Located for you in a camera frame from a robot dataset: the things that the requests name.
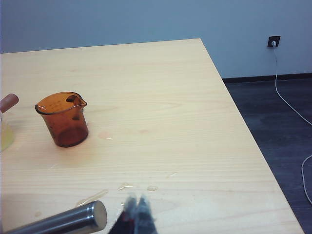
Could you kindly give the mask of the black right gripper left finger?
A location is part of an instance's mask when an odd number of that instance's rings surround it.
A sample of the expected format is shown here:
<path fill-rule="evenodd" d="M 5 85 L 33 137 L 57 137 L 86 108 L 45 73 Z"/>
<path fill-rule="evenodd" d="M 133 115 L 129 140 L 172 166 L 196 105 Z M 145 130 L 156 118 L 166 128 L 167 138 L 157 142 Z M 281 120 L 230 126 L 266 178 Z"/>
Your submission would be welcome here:
<path fill-rule="evenodd" d="M 137 196 L 135 194 L 129 194 L 124 202 L 123 210 L 113 226 L 114 234 L 134 233 L 136 209 Z"/>

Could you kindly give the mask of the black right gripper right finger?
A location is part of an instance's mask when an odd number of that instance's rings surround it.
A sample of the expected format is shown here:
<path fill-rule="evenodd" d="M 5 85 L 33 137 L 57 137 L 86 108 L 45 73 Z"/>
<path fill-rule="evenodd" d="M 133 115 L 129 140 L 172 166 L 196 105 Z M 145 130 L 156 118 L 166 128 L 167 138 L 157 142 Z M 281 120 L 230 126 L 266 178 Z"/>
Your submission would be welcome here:
<path fill-rule="evenodd" d="M 147 196 L 142 195 L 136 207 L 135 234 L 157 234 L 154 218 Z"/>

